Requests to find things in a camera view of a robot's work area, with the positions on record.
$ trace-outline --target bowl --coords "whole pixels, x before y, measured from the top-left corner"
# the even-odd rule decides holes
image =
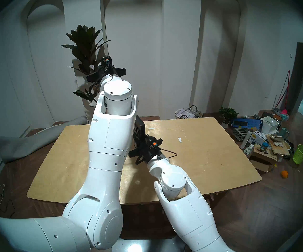
[[[288,151],[291,149],[290,144],[288,144],[286,141],[283,141],[284,146],[288,149]]]

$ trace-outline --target small potted plant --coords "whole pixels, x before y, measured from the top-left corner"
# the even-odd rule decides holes
[[[228,108],[226,108],[226,107],[220,107],[219,113],[225,118],[225,120],[221,124],[221,126],[223,128],[227,128],[229,122],[233,118],[237,118],[237,115],[239,114],[233,108],[230,108],[230,107],[228,107]]]
[[[81,64],[78,65],[79,69],[74,67],[69,67],[76,69],[86,75],[86,77],[98,70],[99,58],[97,58],[96,51],[109,40],[105,41],[102,44],[99,44],[99,40],[95,43],[95,39],[98,37],[101,30],[96,31],[95,27],[86,27],[78,25],[77,30],[71,31],[71,34],[66,33],[68,38],[72,40],[76,45],[62,45],[62,48],[69,48],[72,51],[72,54],[81,61]],[[97,90],[93,87],[96,87],[96,84],[92,84],[89,88],[89,91],[85,89],[85,93],[81,90],[73,92],[75,95],[80,96],[81,98],[88,100],[91,106],[94,106],[96,103],[95,97],[97,95]]]

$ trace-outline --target mug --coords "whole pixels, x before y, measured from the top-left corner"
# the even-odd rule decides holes
[[[280,131],[280,135],[283,137],[283,139],[286,139],[289,136],[289,131],[287,128],[283,127]]]

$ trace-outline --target arched wall panel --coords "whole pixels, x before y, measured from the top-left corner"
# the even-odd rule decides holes
[[[27,18],[30,52],[44,98],[54,121],[68,121],[84,115],[66,41],[62,0],[37,0]]]
[[[108,53],[139,98],[138,115],[159,115],[161,0],[104,0]]]
[[[197,75],[191,101],[203,112],[223,104],[237,47],[240,7],[236,0],[202,0]]]

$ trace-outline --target blue box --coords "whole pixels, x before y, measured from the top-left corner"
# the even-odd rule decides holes
[[[256,127],[257,130],[262,130],[263,120],[261,119],[245,119],[235,118],[232,121],[232,126],[237,128],[253,129]]]

